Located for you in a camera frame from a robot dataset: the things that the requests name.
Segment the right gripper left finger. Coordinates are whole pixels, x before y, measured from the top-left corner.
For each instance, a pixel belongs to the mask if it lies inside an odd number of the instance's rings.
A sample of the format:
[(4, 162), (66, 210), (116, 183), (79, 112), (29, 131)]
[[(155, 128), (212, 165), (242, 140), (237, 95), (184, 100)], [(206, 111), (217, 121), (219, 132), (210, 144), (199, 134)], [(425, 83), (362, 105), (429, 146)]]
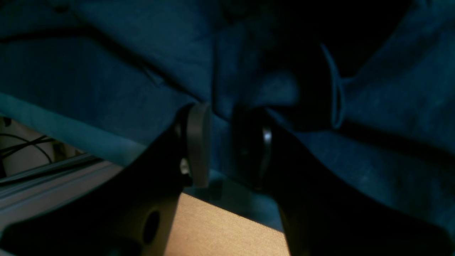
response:
[(1, 255), (162, 256), (185, 187), (209, 183), (211, 108), (183, 107), (129, 166), (81, 155), (1, 180)]

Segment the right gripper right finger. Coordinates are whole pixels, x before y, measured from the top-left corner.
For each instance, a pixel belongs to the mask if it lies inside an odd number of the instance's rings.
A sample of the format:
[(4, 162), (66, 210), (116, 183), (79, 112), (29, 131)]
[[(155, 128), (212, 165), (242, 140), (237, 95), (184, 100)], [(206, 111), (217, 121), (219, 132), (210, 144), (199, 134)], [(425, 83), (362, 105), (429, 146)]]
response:
[(446, 231), (356, 191), (264, 110), (233, 123), (250, 184), (277, 204), (291, 256), (453, 254)]

